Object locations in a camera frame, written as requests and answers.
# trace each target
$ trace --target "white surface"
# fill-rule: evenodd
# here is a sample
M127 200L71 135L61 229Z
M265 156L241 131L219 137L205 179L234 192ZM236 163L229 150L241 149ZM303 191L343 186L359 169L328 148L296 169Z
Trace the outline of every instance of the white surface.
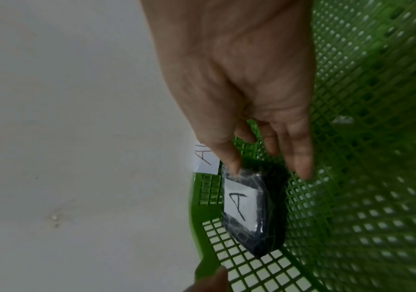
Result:
M136 1L0 1L0 292L186 288L192 142Z
M194 172L208 173L212 175L218 174L219 158L214 155L213 151L200 141L195 142L194 149Z
M250 231L258 228L258 190L238 182L224 180L224 212Z

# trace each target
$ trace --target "plastic-wrapped package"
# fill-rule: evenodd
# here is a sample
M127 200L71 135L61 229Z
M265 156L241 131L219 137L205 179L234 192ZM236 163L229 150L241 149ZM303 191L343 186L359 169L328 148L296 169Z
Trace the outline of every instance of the plastic-wrapped package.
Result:
M257 160L244 160L237 176L222 166L222 225L257 258L284 244L287 178L284 166Z

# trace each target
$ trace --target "paper label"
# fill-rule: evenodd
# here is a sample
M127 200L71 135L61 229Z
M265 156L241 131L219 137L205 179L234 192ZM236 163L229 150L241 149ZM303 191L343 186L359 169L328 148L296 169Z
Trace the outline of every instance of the paper label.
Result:
M200 143L198 140L194 150L194 172L218 174L219 158L214 155L208 146Z
M224 212L253 232L258 228L257 198L258 190L224 180Z

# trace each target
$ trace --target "white label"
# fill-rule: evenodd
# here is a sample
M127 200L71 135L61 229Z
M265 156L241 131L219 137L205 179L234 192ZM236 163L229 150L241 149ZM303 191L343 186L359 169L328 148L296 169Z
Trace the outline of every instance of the white label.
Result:
M258 190L224 180L224 212L253 232L258 228L257 197Z
M218 170L219 158L208 146L197 140L194 150L194 172L216 175Z

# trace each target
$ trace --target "plastic wrap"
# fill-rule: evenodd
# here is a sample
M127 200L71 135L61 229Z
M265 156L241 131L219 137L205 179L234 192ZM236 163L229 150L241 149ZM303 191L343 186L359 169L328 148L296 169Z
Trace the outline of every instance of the plastic wrap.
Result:
M222 225L255 257L284 244L287 175L282 165L255 160L245 160L237 176L222 166Z

